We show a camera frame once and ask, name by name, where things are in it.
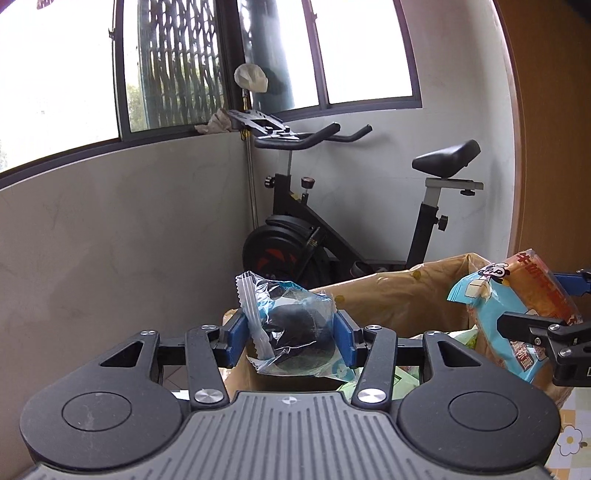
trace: window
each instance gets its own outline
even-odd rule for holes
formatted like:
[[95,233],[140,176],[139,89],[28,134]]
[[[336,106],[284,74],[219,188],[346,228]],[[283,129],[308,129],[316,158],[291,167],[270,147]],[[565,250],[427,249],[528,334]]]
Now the window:
[[112,3],[39,7],[15,0],[0,14],[0,170],[118,137]]
[[213,0],[125,0],[131,132],[207,123],[224,105]]
[[282,118],[421,106],[399,0],[238,0],[245,58]]

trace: ribbed gray surface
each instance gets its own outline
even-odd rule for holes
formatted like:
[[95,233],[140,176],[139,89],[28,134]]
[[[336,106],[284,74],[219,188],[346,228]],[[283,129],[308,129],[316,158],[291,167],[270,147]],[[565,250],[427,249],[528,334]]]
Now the ribbed gray surface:
[[[39,467],[27,480],[80,480]],[[317,480],[477,478],[417,456],[382,413],[361,411],[339,393],[240,393],[219,411],[194,414],[178,439],[129,469],[92,475],[109,480]],[[543,469],[489,480],[547,479]]]

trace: blue snack package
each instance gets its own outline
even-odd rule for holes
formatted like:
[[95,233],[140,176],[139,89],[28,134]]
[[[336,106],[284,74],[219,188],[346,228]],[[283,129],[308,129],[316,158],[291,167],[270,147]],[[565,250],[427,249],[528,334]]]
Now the blue snack package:
[[483,340],[488,342],[490,348],[481,351],[486,351],[489,359],[523,380],[533,382],[556,402],[566,399],[569,389],[544,385],[547,380],[534,378],[545,364],[545,350],[508,340],[496,329],[497,320],[505,312],[555,318],[567,325],[582,321],[572,299],[533,250],[519,252],[505,262],[490,264],[464,277],[452,288],[447,299],[467,305]]
[[496,329],[496,321],[503,313],[530,312],[511,287],[491,282],[490,278],[483,277],[482,271],[478,271],[456,283],[447,299],[472,307],[476,311],[479,328],[493,351],[503,360],[505,368],[523,380],[533,380],[545,360],[543,349],[528,343],[510,342]]

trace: bike frame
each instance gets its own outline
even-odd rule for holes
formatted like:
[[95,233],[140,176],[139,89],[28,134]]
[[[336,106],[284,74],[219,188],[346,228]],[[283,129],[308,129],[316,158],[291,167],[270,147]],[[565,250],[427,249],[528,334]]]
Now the bike frame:
[[313,228],[313,241],[306,245],[306,254],[296,267],[301,273],[316,248],[326,247],[341,262],[340,273],[350,271],[353,263],[357,261],[370,264],[390,265],[394,270],[404,270],[421,264],[425,260],[427,248],[431,240],[434,225],[438,224],[437,211],[441,189],[456,190],[483,190],[484,184],[478,181],[461,179],[438,179],[428,177],[425,179],[425,198],[421,203],[417,224],[415,226],[413,241],[406,261],[368,261],[356,249],[354,249],[343,237],[341,237],[328,223],[326,223],[305,202],[294,198],[291,192],[291,175],[275,174],[273,194],[273,214],[288,215],[308,222]]

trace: sky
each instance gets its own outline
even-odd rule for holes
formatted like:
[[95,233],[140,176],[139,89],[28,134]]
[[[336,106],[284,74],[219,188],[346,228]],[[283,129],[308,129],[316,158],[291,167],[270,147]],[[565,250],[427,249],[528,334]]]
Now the sky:
[[13,167],[118,136],[112,0],[16,0],[0,14],[0,142]]
[[[124,3],[125,77],[134,85],[137,2]],[[15,0],[0,15],[0,144],[9,168],[118,136],[108,35],[113,0],[36,6],[37,0]],[[391,0],[313,0],[313,6],[332,103],[412,94]],[[301,0],[277,0],[277,7],[295,106],[316,105]],[[370,18],[371,28],[360,18]]]
[[[276,2],[295,107],[317,105],[301,0]],[[413,94],[392,0],[312,0],[312,7],[331,103]]]

